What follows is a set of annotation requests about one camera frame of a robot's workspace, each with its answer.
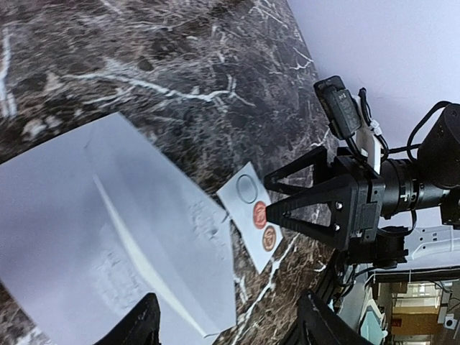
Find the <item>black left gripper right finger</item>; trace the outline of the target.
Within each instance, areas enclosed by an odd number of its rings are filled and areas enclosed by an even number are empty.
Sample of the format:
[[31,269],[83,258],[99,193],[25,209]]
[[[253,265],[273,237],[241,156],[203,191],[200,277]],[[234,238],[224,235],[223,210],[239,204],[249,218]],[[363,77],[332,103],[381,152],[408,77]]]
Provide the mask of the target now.
[[347,345],[366,344],[312,290],[304,290],[298,300],[297,317],[283,338],[284,344]]

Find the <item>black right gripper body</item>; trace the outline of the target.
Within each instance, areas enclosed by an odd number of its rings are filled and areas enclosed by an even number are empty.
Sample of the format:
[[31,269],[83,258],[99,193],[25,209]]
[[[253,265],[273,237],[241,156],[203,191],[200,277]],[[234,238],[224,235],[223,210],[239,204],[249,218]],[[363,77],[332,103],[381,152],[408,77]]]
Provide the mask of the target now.
[[332,167],[335,176],[344,181],[332,202],[334,222],[340,226],[338,248],[371,244],[377,237],[382,210],[383,178],[350,155],[335,157]]

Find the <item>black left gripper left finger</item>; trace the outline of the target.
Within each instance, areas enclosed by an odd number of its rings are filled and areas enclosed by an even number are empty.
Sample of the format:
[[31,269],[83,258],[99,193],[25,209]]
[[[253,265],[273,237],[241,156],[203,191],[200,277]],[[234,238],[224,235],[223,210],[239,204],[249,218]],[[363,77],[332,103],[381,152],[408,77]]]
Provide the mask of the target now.
[[160,344],[160,307],[157,296],[147,293],[96,345]]

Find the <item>red round seal sticker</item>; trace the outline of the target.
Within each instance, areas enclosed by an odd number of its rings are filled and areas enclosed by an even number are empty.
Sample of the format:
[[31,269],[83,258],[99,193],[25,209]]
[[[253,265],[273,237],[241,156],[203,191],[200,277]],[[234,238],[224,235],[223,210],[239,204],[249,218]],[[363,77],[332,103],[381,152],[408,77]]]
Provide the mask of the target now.
[[267,225],[266,204],[264,201],[257,201],[252,212],[252,220],[257,229],[263,229]]

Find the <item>wax seal sticker sheet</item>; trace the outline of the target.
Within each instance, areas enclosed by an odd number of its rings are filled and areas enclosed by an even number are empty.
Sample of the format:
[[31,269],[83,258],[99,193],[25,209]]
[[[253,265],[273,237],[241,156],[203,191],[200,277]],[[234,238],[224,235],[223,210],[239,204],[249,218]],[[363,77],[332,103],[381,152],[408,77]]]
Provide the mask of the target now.
[[277,249],[272,252],[266,252],[263,249],[263,231],[268,225],[277,225],[267,220],[267,225],[263,229],[257,229],[254,226],[252,212],[255,203],[264,201],[268,207],[271,205],[271,200],[253,164],[248,162],[216,194],[241,233],[244,245],[256,270],[262,272]]

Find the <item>grey envelope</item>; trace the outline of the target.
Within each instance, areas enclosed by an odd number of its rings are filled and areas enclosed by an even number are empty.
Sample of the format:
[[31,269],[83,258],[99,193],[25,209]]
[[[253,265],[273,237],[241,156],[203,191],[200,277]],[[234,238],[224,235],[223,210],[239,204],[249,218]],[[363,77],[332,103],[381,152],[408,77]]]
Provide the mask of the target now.
[[[206,332],[136,270],[96,174],[144,255]],[[119,113],[1,165],[1,281],[57,344],[94,344],[147,294],[164,344],[211,344],[236,323],[229,218]]]

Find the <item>beige lined letter paper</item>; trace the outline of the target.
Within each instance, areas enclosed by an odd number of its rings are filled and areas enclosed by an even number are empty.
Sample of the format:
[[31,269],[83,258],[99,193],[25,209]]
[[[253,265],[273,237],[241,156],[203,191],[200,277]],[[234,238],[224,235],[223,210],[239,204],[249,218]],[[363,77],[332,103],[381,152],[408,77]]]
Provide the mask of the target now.
[[204,329],[178,300],[175,293],[168,287],[166,282],[161,278],[160,274],[144,255],[144,252],[132,236],[132,233],[109,198],[109,195],[107,194],[99,177],[95,173],[93,174],[93,181],[103,199],[103,203],[108,211],[112,223],[114,224],[116,232],[118,233],[119,238],[138,273],[142,276],[145,282],[151,286],[151,288],[160,294],[165,302],[176,313],[178,313],[183,320],[189,323],[202,337],[205,337],[206,332]]

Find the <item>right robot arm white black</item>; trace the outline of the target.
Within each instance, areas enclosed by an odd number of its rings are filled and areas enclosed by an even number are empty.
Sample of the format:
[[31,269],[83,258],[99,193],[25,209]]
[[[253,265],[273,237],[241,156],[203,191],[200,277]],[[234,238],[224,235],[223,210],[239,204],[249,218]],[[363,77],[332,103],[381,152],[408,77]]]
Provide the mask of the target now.
[[440,208],[443,224],[459,227],[459,105],[441,101],[439,118],[415,157],[388,159],[379,171],[345,147],[333,160],[317,147],[264,178],[285,198],[266,208],[270,223],[344,253],[346,262],[390,269],[405,262],[411,228],[380,227],[402,212]]

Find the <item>brown round seal sticker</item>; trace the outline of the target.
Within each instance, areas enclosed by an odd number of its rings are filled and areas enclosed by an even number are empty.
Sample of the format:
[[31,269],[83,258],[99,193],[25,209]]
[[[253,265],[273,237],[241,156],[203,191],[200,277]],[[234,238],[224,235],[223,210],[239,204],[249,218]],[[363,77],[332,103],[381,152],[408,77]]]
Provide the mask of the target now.
[[266,252],[272,252],[282,240],[282,233],[279,226],[268,225],[262,235],[262,247]]

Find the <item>black front rail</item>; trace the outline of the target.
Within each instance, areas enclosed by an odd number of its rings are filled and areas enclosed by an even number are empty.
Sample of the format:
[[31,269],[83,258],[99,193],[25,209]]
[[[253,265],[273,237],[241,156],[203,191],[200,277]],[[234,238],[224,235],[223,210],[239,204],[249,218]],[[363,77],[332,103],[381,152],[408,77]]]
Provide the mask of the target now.
[[313,271],[319,274],[319,279],[314,291],[335,314],[342,309],[345,297],[355,286],[359,268],[359,264],[348,262],[346,252],[336,249],[326,262],[317,261]]

